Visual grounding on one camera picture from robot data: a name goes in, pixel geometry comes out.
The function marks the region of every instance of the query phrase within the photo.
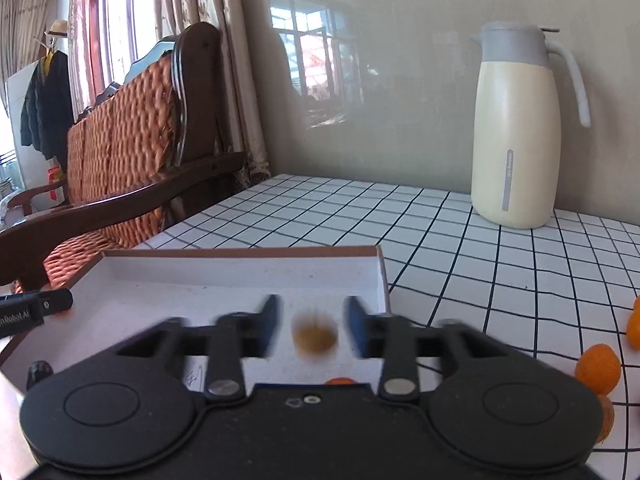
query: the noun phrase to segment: metal screw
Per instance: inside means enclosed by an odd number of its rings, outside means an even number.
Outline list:
[[[308,396],[305,396],[305,398],[302,400],[304,400],[307,404],[318,404],[319,402],[322,401],[322,399],[317,395],[308,395]]]
[[[240,384],[232,379],[220,379],[209,385],[209,393],[220,397],[235,395],[240,390]]]
[[[415,390],[415,383],[409,379],[398,377],[389,379],[384,388],[389,395],[409,395]]]
[[[284,403],[290,408],[299,408],[302,406],[302,399],[300,399],[300,397],[291,397],[285,400]]]

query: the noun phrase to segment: window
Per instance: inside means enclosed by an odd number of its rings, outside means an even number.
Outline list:
[[[5,179],[11,181],[14,189],[24,188],[15,157],[11,121],[4,110],[4,106],[0,104],[0,183]]]
[[[96,86],[122,84],[131,63],[156,44],[154,0],[91,0],[93,37],[98,41],[93,65],[102,69]]]

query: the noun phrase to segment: cream thermos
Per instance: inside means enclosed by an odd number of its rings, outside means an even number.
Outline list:
[[[476,96],[471,200],[492,222],[535,228],[553,213],[560,167],[560,106],[549,54],[564,57],[580,122],[591,125],[587,94],[571,52],[544,32],[513,22],[487,23]]]

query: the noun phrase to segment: cardboard box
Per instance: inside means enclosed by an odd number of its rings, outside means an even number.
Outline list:
[[[342,314],[348,296],[359,296],[371,313],[389,312],[379,247],[110,251],[67,286],[74,295],[70,316],[47,317],[0,352],[0,370],[20,391],[36,360],[59,372],[167,318],[210,324],[223,314],[255,312],[269,294],[282,297],[281,326],[269,359],[244,360],[248,392],[257,382],[335,377],[378,386],[382,363],[356,357]],[[309,310],[331,316],[339,327],[337,350],[324,359],[301,359],[293,345],[292,318]],[[188,358],[184,380],[191,389],[203,389],[205,363]]]

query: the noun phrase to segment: white tablecloth with black lines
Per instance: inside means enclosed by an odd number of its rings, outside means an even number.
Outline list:
[[[499,227],[466,194],[281,174],[175,225],[140,249],[380,244],[391,307],[423,325],[459,319],[572,374],[609,344],[623,376],[616,412],[589,464],[606,479],[640,476],[640,352],[625,327],[640,290],[640,227],[556,210],[535,230]],[[421,360],[420,386],[440,382]]]

